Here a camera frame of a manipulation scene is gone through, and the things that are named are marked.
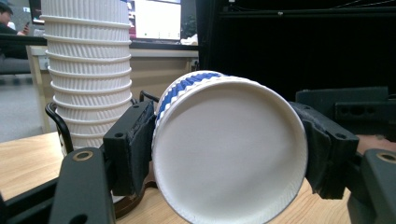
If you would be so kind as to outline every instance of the black hair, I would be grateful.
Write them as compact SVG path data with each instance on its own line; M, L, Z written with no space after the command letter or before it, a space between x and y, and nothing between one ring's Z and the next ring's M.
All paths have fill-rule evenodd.
M14 12L9 6L0 2L0 13L4 13L4 12L8 12L9 14L14 15Z

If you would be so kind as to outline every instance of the floor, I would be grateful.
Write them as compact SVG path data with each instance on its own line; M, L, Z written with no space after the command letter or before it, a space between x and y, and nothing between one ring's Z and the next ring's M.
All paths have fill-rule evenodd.
M43 133L32 75L0 76L0 104L0 143Z

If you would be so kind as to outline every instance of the computer monitor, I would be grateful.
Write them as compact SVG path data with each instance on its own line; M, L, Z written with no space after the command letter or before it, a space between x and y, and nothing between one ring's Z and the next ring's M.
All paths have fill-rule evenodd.
M41 0L29 0L30 15L32 17L32 24L44 25L44 21L40 20L41 16Z
M180 0L128 0L130 37L141 40L180 40Z

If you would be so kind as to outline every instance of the stack of paper cups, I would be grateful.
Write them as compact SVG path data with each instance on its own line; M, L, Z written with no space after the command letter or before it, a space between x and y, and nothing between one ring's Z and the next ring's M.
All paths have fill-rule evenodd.
M122 0L42 0L53 101L74 149L99 147L131 106L130 24Z

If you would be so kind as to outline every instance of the table surface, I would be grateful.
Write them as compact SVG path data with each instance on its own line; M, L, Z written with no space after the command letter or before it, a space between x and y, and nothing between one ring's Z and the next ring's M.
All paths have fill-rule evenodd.
M5 200L58 176L63 155L57 133L0 143L0 192ZM350 223L346 189L343 200L322 200L305 180L290 206L270 223ZM186 223L157 189L117 223Z

